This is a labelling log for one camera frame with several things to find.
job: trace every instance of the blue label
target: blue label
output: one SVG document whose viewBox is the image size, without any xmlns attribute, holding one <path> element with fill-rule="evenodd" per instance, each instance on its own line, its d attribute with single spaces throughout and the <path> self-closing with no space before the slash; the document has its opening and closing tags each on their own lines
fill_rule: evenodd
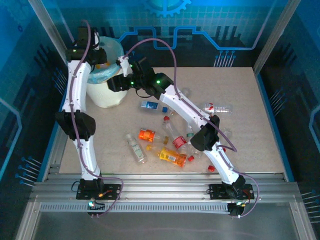
<svg viewBox="0 0 320 240">
<path fill-rule="evenodd" d="M 146 106 L 147 109 L 158 109 L 158 103 L 153 101 L 147 101 Z"/>
</svg>

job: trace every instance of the bottle cap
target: bottle cap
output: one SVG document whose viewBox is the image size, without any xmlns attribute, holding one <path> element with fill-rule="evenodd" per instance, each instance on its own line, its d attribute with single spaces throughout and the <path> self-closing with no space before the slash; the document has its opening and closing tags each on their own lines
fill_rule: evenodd
<svg viewBox="0 0 320 240">
<path fill-rule="evenodd" d="M 215 170 L 216 170 L 216 168 L 214 166 L 212 166 L 212 165 L 208 166 L 208 171 L 209 172 L 214 172 Z"/>
<path fill-rule="evenodd" d="M 194 157 L 194 156 L 190 156 L 190 157 L 188 157 L 188 161 L 189 161 L 189 162 L 192 162 L 194 159 L 195 159 L 195 157 Z"/>
<path fill-rule="evenodd" d="M 148 144 L 148 145 L 145 147 L 145 149 L 146 149 L 147 151 L 150 151 L 150 150 L 152 149 L 152 146 Z"/>
<path fill-rule="evenodd" d="M 168 141 L 169 141 L 169 137 L 168 137 L 168 136 L 165 136 L 165 137 L 164 137 L 163 144 L 164 144 L 164 145 L 167 145 Z"/>
</svg>

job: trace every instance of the metal grate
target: metal grate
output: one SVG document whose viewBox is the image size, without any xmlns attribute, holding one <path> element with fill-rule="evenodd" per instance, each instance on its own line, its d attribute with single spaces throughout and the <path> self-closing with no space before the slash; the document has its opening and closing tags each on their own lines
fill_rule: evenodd
<svg viewBox="0 0 320 240">
<path fill-rule="evenodd" d="M 42 212 L 87 212 L 87 203 L 44 202 Z M 117 213 L 217 213 L 228 214 L 227 203 L 117 203 L 113 209 Z"/>
</svg>

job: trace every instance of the red bottle cap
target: red bottle cap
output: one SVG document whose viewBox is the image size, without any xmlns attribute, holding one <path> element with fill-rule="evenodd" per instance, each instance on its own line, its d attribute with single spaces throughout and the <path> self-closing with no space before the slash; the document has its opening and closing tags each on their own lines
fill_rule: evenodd
<svg viewBox="0 0 320 240">
<path fill-rule="evenodd" d="M 216 170 L 216 168 L 214 166 L 212 166 L 212 165 L 208 166 L 208 171 L 209 172 L 214 172 L 215 170 Z"/>
<path fill-rule="evenodd" d="M 188 157 L 188 161 L 189 161 L 189 162 L 192 162 L 194 159 L 195 159 L 195 157 L 194 157 L 194 156 L 190 156 L 190 157 Z"/>
</svg>

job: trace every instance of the work surface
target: work surface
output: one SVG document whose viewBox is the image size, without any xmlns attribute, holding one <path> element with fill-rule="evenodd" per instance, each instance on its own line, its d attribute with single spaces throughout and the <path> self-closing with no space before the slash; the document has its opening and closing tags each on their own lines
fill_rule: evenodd
<svg viewBox="0 0 320 240">
<path fill-rule="evenodd" d="M 155 68 L 173 79 L 174 68 Z M 233 105 L 231 114 L 221 113 L 220 129 L 232 131 L 231 141 L 238 152 L 227 150 L 230 161 L 240 172 L 283 173 L 282 158 L 278 152 L 262 97 L 250 67 L 180 67 L 177 69 L 179 89 L 190 88 L 189 99 L 196 105 L 213 102 Z M 123 102 L 113 108 L 100 108 L 87 96 L 87 114 L 96 121 L 94 149 L 101 172 L 106 173 L 207 173 L 211 161 L 201 159 L 186 162 L 183 168 L 147 153 L 148 162 L 137 164 L 124 136 L 133 133 L 138 139 L 140 128 L 165 134 L 162 114 L 150 114 L 139 109 L 142 98 L 129 90 Z M 178 130 L 185 135 L 186 122 L 172 117 Z M 139 141 L 143 147 L 146 142 Z M 68 139 L 60 173 L 81 173 L 76 148 Z"/>
</svg>

